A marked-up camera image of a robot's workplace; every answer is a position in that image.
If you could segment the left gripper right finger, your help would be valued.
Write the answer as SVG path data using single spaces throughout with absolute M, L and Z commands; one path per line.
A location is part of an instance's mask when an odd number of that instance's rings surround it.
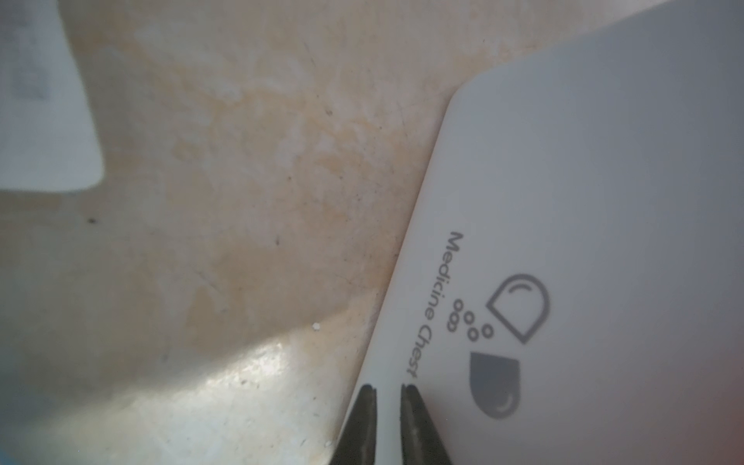
M 424 399 L 414 385 L 401 387 L 400 434 L 404 465 L 453 464 Z

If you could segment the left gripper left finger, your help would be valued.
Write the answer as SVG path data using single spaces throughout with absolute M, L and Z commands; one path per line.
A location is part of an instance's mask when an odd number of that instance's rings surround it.
M 363 385 L 358 391 L 338 439 L 330 465 L 373 465 L 377 437 L 377 391 Z

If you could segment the gauze packet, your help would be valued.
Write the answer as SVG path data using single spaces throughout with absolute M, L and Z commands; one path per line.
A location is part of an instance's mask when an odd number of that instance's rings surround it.
M 1 4 L 1 188 L 90 189 L 105 162 L 55 1 Z

